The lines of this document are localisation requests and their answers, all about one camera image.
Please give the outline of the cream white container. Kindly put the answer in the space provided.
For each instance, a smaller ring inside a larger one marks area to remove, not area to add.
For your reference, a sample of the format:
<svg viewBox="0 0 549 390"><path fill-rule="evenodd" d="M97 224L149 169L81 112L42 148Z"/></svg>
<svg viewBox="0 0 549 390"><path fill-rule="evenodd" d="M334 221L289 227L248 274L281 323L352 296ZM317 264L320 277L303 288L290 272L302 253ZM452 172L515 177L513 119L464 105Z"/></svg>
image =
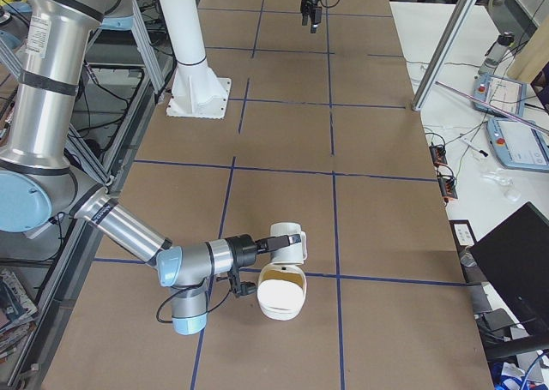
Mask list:
<svg viewBox="0 0 549 390"><path fill-rule="evenodd" d="M270 319L289 321L303 308L307 282L305 273L295 265L268 264L258 278L257 300Z"/></svg>

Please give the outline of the orange circuit board lower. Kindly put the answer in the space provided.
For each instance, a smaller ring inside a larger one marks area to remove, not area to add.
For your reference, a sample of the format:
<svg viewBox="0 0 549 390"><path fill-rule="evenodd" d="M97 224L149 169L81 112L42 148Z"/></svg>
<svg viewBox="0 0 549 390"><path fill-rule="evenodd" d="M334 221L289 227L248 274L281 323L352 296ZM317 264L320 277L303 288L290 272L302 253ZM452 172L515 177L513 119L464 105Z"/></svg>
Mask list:
<svg viewBox="0 0 549 390"><path fill-rule="evenodd" d="M455 201L458 199L454 176L438 175L437 182L441 191L441 196L445 202Z"/></svg>

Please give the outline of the orange circuit board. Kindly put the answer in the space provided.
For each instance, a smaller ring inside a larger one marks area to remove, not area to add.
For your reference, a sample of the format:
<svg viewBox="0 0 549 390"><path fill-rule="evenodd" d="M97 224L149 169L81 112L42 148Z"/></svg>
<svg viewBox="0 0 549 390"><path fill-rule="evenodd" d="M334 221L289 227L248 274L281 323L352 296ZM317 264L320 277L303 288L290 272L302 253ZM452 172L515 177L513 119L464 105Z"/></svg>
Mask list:
<svg viewBox="0 0 549 390"><path fill-rule="evenodd" d="M441 196L445 202L455 201L458 199L454 176L438 175L437 182L441 191Z"/></svg>
<svg viewBox="0 0 549 390"><path fill-rule="evenodd" d="M429 146L431 160L434 166L447 165L446 148L443 144Z"/></svg>

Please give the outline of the orange circuit board upper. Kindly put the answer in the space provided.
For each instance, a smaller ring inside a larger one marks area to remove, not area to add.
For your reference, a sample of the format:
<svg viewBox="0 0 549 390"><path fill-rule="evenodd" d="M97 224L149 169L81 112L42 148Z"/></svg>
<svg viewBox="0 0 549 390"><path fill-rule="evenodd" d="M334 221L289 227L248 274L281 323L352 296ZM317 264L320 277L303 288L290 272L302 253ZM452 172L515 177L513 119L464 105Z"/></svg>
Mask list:
<svg viewBox="0 0 549 390"><path fill-rule="evenodd" d="M443 144L429 146L431 160L434 166L447 165L446 148Z"/></svg>

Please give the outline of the grey water bottle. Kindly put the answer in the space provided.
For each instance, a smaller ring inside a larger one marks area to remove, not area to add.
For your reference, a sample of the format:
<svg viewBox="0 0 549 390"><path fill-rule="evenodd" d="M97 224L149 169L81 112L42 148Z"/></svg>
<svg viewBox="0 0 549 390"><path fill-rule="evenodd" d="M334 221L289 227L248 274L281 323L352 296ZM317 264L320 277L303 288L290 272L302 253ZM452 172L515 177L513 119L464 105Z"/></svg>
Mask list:
<svg viewBox="0 0 549 390"><path fill-rule="evenodd" d="M500 33L486 52L484 62L478 69L478 75L493 75L514 41L515 35L512 32Z"/></svg>

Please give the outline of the upper blue teach pendant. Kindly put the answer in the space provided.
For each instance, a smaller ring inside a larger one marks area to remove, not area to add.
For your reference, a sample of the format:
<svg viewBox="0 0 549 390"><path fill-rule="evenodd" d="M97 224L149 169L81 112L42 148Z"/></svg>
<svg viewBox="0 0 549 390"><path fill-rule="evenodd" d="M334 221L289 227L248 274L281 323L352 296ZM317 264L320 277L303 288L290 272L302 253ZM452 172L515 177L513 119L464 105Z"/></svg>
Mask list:
<svg viewBox="0 0 549 390"><path fill-rule="evenodd" d="M527 85L495 76L478 75L474 80L473 96L502 110L523 116Z"/></svg>

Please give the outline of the blue teach pendant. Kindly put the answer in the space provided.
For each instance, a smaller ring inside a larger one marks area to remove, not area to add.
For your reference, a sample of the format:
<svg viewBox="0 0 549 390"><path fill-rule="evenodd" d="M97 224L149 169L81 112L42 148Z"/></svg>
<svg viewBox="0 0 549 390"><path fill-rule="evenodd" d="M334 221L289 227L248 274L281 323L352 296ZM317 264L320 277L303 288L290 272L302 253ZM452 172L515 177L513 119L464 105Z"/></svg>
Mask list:
<svg viewBox="0 0 549 390"><path fill-rule="evenodd" d="M495 76L478 75L474 80L473 96L502 110L523 116L527 85Z"/></svg>
<svg viewBox="0 0 549 390"><path fill-rule="evenodd" d="M548 146L541 132L523 123L493 117L487 123L487 134L505 168L548 172Z"/></svg>

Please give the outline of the white power strip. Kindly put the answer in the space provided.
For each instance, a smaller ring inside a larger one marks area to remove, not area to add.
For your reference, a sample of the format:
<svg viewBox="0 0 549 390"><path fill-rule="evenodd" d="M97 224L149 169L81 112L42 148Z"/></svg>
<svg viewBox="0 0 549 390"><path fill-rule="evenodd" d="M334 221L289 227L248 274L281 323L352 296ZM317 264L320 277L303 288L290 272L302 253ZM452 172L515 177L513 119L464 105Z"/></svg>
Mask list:
<svg viewBox="0 0 549 390"><path fill-rule="evenodd" d="M35 228L33 228L31 230L28 230L28 231L24 231L23 235L27 239L35 239L36 237L40 236L42 233L47 231L51 226L52 226L52 223L47 221L45 224L43 224L41 226L35 227Z"/></svg>

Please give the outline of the stack of books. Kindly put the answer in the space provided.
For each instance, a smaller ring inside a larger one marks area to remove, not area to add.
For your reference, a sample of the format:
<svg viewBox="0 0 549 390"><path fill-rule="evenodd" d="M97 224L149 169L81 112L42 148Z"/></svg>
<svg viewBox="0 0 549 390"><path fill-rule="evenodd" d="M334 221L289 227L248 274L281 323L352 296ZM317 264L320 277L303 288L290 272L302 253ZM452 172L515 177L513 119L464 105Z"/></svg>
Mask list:
<svg viewBox="0 0 549 390"><path fill-rule="evenodd" d="M38 308L15 273L1 268L1 358L13 354L17 344L34 329Z"/></svg>

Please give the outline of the black laptop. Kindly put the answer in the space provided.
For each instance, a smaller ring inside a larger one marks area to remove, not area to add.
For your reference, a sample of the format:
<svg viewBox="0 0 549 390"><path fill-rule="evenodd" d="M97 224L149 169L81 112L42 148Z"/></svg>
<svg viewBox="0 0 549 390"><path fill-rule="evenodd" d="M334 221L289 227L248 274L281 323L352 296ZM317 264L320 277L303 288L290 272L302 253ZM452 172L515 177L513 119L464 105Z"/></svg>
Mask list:
<svg viewBox="0 0 549 390"><path fill-rule="evenodd" d="M529 334L548 331L548 218L527 202L470 252Z"/></svg>

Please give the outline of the lower blue teach pendant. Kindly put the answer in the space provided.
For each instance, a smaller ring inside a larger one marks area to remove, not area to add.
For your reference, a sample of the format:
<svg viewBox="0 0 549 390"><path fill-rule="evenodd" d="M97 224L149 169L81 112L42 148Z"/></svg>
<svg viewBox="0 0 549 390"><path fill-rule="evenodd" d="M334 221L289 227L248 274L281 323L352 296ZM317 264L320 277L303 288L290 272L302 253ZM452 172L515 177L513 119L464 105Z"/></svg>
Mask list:
<svg viewBox="0 0 549 390"><path fill-rule="evenodd" d="M487 134L505 168L548 172L548 146L541 132L523 123L493 117L487 123Z"/></svg>

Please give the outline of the white pedestal column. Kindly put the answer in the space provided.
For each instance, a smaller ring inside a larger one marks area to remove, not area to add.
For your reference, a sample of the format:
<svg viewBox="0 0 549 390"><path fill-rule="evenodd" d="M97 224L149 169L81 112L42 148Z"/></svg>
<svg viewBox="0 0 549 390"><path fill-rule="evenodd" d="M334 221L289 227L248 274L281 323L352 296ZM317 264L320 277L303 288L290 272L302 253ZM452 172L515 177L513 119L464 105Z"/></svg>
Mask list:
<svg viewBox="0 0 549 390"><path fill-rule="evenodd" d="M166 114L222 119L232 81L209 67L196 0L160 0L177 68Z"/></svg>

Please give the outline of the aluminium frame post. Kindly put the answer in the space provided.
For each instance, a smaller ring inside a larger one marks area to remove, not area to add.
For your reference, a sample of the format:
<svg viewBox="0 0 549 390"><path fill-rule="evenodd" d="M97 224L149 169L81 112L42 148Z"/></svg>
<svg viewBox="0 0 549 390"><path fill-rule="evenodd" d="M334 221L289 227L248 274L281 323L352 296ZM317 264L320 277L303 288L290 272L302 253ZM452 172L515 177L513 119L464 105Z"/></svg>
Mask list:
<svg viewBox="0 0 549 390"><path fill-rule="evenodd" d="M419 88L414 95L412 108L414 111L420 111L426 102L426 99L438 78L440 71L445 63L452 45L459 34L462 25L468 18L470 10L475 5L476 0L458 0L452 15L443 31L443 34L433 53L427 70L422 77Z"/></svg>

